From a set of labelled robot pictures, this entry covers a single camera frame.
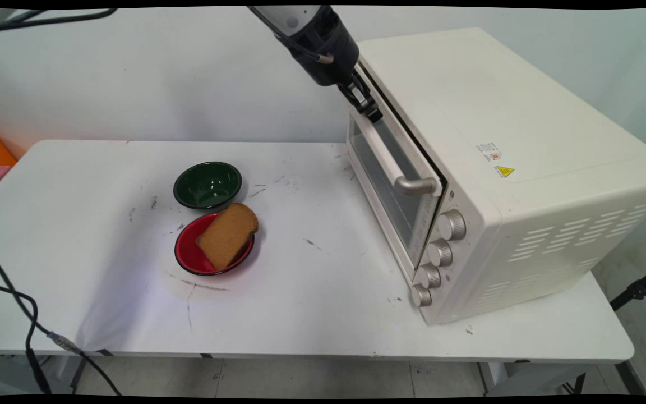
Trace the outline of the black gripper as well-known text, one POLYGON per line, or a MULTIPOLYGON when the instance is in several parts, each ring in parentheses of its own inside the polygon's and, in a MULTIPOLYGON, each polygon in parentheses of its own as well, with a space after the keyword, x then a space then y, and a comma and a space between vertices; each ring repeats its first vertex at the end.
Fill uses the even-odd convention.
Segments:
POLYGON ((376 123, 384 116, 359 72, 356 41, 331 7, 320 7, 302 30, 285 43, 290 55, 313 81, 321 86, 337 85, 357 113, 376 123))

